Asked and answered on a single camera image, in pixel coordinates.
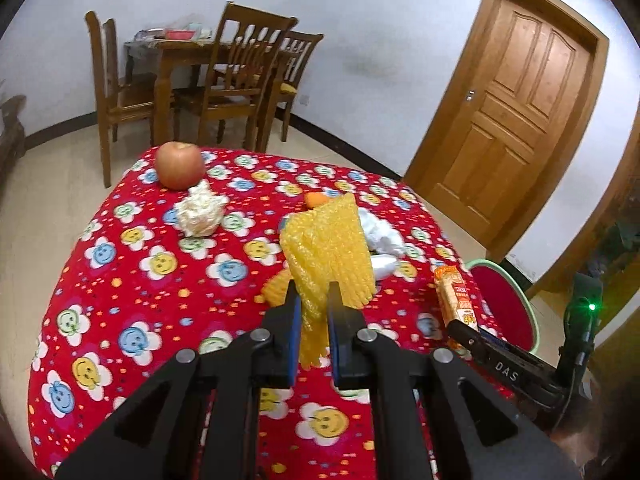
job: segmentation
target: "red tablecloth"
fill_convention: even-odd
[[[268,308],[260,288],[284,261],[278,226],[305,210],[304,192],[352,192],[404,237],[400,269],[364,310],[369,327],[417,351],[444,343],[432,271],[462,262],[410,189],[375,174],[271,155],[212,149],[202,156],[212,189],[230,199],[210,238],[183,237],[173,208],[186,192],[159,185],[151,149],[102,204],[62,270],[28,399],[35,462],[50,476],[179,349],[215,351],[260,325]],[[252,240],[268,255],[256,255]],[[478,323],[496,333],[461,269]],[[269,478],[375,478],[368,392],[337,392],[328,360],[323,364],[300,371],[292,390],[262,392],[258,462]],[[329,418],[328,428],[316,424],[319,416]]]

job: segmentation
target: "wooden dining table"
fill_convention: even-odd
[[[125,83],[133,79],[133,69],[136,58],[158,57],[158,68],[154,88],[154,145],[159,146],[169,140],[169,110],[171,108],[171,74],[174,69],[182,66],[191,66],[190,86],[198,85],[200,69],[202,65],[208,65],[211,61],[214,40],[132,40],[124,44],[127,54]],[[218,49],[216,64],[225,64],[229,54],[229,44],[221,43]],[[249,150],[265,153],[271,123],[275,115],[280,94],[280,86],[284,81],[284,73],[292,57],[292,53],[279,51],[271,69],[270,78],[267,81],[264,96],[258,110],[258,128],[253,146],[247,146]]]

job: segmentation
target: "orange object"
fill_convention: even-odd
[[[195,186],[204,177],[204,160],[195,144],[166,142],[156,152],[156,171],[160,183],[180,191]]]
[[[462,279],[458,268],[455,266],[437,267],[433,271],[433,277],[445,326],[452,319],[457,319],[474,330],[478,330],[478,322],[466,291],[465,280]],[[462,348],[453,340],[449,342],[449,345],[455,349]]]
[[[287,297],[287,288],[289,280],[292,279],[290,270],[285,267],[270,280],[264,283],[261,293],[271,306],[280,306],[284,304]]]
[[[324,205],[329,202],[329,200],[331,199],[324,193],[305,193],[305,205],[309,209],[315,209],[316,207]]]

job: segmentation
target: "wooden chair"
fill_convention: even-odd
[[[218,53],[227,22],[237,25],[231,25],[236,28],[235,34],[233,40],[225,44],[228,48],[227,60],[219,63]],[[286,18],[228,2],[218,25],[205,85],[175,90],[175,138],[180,136],[180,110],[187,108],[200,116],[198,144],[202,145],[207,140],[207,121],[220,121],[218,139],[221,139],[225,120],[246,116],[244,146],[254,148],[258,110],[271,67],[285,34],[297,22],[297,18]],[[222,70],[216,70],[216,66],[220,65],[223,65]]]
[[[115,22],[107,20],[104,23],[105,63],[98,17],[95,12],[90,10],[85,14],[84,20],[89,28],[89,37],[91,39],[102,177],[104,187],[111,187],[109,129],[112,131],[113,141],[115,142],[118,139],[118,125],[120,123],[148,119],[151,142],[153,143],[155,75],[139,75],[130,84],[121,84],[118,79],[118,43]]]
[[[286,103],[284,117],[282,119],[282,134],[280,140],[286,142],[289,120],[291,118],[291,107],[298,93],[298,85],[305,71],[306,64],[311,57],[311,53],[316,45],[324,38],[324,34],[305,34],[290,30],[283,43],[283,50],[295,54],[287,65],[284,73],[284,82],[280,85],[279,103]]]

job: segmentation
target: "white wall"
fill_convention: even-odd
[[[84,13],[114,17],[120,41],[143,27],[202,13],[215,25],[226,0],[26,0],[0,40],[6,94],[28,96],[28,134],[95,109]],[[480,0],[235,0],[322,32],[294,113],[403,174],[458,62]],[[610,39],[593,118],[558,188],[511,250],[538,279],[593,211],[617,166],[640,94],[640,50],[609,0],[563,0]]]
[[[574,160],[508,258],[536,281],[595,208],[622,156],[640,94],[640,49],[609,0],[562,0],[610,40],[593,117]],[[480,0],[284,0],[325,39],[294,113],[395,172],[411,162],[456,67]]]
[[[0,40],[1,91],[25,94],[20,115],[27,134],[95,110],[84,14],[116,20],[118,39],[192,12],[216,27],[227,0],[26,0]],[[277,0],[233,0],[273,9]]]

